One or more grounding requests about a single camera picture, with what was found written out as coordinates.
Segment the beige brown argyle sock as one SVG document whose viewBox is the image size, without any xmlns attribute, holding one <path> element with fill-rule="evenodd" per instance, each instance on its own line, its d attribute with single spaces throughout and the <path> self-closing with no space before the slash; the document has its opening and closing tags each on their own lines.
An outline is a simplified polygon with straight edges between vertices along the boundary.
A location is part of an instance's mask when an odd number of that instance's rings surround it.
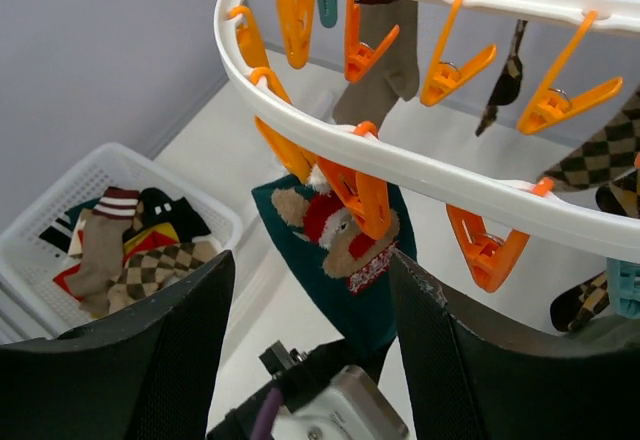
<svg viewBox="0 0 640 440">
<path fill-rule="evenodd" d="M 208 241 L 185 242 L 134 253 L 125 262 L 122 272 L 110 280 L 108 313 L 155 294 L 216 255 L 217 250 Z"/>
</svg>

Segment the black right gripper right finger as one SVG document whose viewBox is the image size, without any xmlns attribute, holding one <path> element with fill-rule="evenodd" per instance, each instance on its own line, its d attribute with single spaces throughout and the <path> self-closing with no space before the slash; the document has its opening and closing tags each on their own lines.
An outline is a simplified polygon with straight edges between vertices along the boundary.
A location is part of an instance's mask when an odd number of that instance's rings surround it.
<svg viewBox="0 0 640 440">
<path fill-rule="evenodd" d="M 390 285 L 417 438 L 638 438 L 637 346 L 533 329 L 400 251 Z"/>
</svg>

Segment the teal reindeer sock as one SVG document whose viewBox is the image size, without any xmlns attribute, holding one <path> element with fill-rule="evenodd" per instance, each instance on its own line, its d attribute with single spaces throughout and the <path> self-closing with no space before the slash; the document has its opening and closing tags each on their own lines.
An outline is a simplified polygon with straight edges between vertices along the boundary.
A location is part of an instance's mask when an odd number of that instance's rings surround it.
<svg viewBox="0 0 640 440">
<path fill-rule="evenodd" d="M 409 213 L 389 185 L 391 226 L 379 240 L 361 231 L 319 169 L 308 183 L 286 175 L 252 189 L 264 226 L 293 276 L 360 356 L 397 335 L 389 286 L 394 251 L 416 258 Z"/>
</svg>

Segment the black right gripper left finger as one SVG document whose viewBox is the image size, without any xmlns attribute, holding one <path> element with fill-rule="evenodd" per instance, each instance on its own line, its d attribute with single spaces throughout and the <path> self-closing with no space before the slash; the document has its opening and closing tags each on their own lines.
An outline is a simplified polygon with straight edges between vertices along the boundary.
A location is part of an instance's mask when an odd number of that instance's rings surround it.
<svg viewBox="0 0 640 440">
<path fill-rule="evenodd" d="M 224 251 L 107 317 L 2 346 L 2 438 L 204 438 L 234 280 Z"/>
</svg>

